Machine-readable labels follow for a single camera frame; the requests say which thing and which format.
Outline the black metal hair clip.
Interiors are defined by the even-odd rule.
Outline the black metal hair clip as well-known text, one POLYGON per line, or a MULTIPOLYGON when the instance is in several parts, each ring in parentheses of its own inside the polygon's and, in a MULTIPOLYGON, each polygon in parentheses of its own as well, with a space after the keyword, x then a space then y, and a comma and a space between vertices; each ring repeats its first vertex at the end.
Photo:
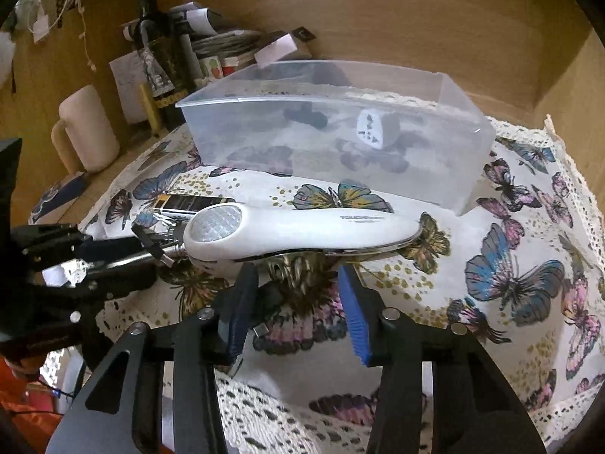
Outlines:
POLYGON ((140 224, 134 224, 131 231, 144 249, 163 266, 173 267, 178 261, 188 258, 185 245, 176 238, 148 231, 140 224))

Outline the black gold lighter bar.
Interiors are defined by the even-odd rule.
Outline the black gold lighter bar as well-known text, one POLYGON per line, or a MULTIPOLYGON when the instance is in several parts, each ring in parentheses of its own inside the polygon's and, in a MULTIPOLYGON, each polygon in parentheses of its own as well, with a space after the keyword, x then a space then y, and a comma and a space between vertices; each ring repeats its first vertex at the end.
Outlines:
POLYGON ((226 197, 207 197, 191 195, 160 195, 153 210, 158 213, 197 213, 202 209, 220 203, 233 203, 234 199, 226 197))

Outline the white handheld massager device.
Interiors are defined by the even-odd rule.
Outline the white handheld massager device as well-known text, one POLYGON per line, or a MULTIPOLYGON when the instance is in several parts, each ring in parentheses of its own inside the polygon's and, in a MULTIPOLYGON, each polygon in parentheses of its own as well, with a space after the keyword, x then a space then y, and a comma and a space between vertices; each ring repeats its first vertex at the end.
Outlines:
POLYGON ((202 267, 293 252, 374 256, 404 248, 421 234, 419 221, 371 209, 297 210, 222 203, 189 220, 183 244, 190 261, 202 267))

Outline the clear plastic storage box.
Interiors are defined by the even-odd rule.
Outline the clear plastic storage box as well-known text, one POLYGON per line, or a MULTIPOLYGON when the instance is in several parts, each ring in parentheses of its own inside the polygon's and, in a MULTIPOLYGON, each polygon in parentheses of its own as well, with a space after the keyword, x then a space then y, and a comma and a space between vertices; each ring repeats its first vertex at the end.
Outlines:
POLYGON ((200 154, 216 166, 351 182, 461 212, 495 130, 442 73, 374 62, 274 62, 213 82, 180 102, 200 154), (397 114, 384 150, 357 139, 366 109, 397 114))

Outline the white cube plug adapter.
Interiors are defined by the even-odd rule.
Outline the white cube plug adapter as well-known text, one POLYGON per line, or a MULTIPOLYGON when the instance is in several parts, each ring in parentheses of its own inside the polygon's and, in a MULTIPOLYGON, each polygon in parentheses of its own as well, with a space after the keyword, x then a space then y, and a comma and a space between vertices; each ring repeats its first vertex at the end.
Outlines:
POLYGON ((357 139, 372 149, 384 150, 396 143, 401 133, 397 114, 366 109, 357 119, 357 139))

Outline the cream ceramic mug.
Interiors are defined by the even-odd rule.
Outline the cream ceramic mug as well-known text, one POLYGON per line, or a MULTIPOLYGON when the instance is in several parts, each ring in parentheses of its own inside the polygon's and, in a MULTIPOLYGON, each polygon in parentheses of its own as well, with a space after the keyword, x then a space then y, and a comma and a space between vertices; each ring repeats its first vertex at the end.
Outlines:
POLYGON ((98 92, 86 85, 59 104, 51 142, 69 174, 98 173, 110 166, 120 145, 98 92))

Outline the white paper sheet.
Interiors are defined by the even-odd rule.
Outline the white paper sheet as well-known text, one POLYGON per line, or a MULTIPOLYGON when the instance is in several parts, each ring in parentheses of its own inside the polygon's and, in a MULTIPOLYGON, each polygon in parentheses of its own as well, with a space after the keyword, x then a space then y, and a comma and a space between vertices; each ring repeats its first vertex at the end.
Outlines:
POLYGON ((141 101, 140 86, 147 82, 143 62, 136 51, 124 54, 110 62, 124 118, 128 124, 147 120, 141 101))

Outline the dark wine bottle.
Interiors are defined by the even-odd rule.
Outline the dark wine bottle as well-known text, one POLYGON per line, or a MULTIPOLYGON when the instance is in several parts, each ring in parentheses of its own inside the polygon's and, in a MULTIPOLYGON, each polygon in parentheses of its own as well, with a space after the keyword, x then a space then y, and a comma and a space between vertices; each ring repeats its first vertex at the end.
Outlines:
POLYGON ((152 99, 164 126, 176 129, 186 122, 176 104, 195 90, 186 55, 175 33, 173 19, 162 12, 157 0, 137 0, 140 17, 133 39, 144 64, 152 99))

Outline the white fluffy puff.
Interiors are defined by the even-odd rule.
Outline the white fluffy puff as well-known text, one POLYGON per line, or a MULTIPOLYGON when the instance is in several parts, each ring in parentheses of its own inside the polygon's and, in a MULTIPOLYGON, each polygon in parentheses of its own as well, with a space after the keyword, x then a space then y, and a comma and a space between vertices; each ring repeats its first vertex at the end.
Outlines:
POLYGON ((16 52, 16 44, 8 32, 0 32, 0 86, 8 79, 16 52))

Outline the stack of books and papers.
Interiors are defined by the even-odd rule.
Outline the stack of books and papers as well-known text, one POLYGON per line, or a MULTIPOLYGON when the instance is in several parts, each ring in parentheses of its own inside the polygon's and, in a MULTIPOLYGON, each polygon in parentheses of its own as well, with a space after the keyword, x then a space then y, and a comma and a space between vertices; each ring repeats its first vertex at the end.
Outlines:
POLYGON ((197 2, 170 8, 168 14, 180 32, 180 42, 197 88, 256 65, 255 53, 283 35, 291 34, 298 42, 297 55, 283 61, 308 59, 311 56, 309 43, 316 39, 305 27, 272 33, 238 29, 221 14, 197 2))

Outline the small white pink box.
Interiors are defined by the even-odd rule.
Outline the small white pink box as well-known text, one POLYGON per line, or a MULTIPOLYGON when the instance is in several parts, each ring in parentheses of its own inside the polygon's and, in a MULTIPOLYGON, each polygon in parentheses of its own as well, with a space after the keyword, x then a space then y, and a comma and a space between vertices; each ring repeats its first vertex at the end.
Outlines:
POLYGON ((286 34, 255 53, 256 64, 262 69, 272 65, 274 62, 280 62, 283 59, 292 59, 298 52, 298 42, 291 35, 286 34))

